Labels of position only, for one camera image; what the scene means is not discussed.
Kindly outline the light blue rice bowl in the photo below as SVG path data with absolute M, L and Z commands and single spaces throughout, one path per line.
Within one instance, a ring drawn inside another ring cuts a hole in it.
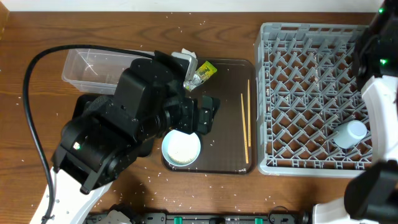
M 168 132 L 162 141 L 162 155 L 171 167 L 185 167 L 200 155 L 201 142 L 197 134 L 177 130 Z

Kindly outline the small blue cup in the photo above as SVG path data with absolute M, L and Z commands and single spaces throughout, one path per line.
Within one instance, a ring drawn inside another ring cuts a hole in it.
M 349 149 L 359 143 L 367 134 L 367 127 L 358 120 L 341 124 L 334 129 L 333 140 L 343 149 Z

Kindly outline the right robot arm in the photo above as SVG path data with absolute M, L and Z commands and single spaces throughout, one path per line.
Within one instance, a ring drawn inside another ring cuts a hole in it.
M 315 205 L 299 223 L 397 223 L 397 1 L 385 0 L 357 39 L 353 74 L 368 110 L 373 164 L 342 198 Z

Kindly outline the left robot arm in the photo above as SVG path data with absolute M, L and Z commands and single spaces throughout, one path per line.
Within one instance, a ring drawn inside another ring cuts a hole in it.
M 136 52 L 112 95 L 82 95 L 46 168 L 32 223 L 82 223 L 120 173 L 150 154 L 153 139 L 174 129 L 207 134 L 220 101 L 185 95 L 196 68 L 187 54 Z

